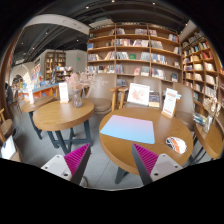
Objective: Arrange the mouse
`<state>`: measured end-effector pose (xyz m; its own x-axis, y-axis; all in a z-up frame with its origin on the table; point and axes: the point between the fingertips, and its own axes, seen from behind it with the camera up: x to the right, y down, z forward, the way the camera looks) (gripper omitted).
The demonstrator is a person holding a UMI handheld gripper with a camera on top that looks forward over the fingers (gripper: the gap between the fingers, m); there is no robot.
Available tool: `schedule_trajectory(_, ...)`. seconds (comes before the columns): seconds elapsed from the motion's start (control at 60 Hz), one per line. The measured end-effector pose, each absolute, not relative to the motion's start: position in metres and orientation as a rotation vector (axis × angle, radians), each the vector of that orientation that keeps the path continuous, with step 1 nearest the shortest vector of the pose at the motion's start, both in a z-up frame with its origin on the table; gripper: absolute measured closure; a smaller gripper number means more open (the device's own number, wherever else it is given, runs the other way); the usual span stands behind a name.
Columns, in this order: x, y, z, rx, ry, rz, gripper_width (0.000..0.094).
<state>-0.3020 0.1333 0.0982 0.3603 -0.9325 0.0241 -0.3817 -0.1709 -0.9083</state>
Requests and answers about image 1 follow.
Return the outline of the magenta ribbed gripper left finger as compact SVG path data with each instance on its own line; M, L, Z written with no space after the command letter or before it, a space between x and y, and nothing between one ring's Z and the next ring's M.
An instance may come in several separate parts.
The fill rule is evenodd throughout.
M86 185L83 176L91 154L90 144L87 143L65 156L55 155L42 169L77 185Z

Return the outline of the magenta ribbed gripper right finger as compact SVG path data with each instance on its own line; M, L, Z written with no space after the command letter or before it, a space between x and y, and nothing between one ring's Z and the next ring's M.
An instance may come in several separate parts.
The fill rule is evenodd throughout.
M157 155L135 143L132 144L132 156L144 185L148 185L182 169L167 154Z

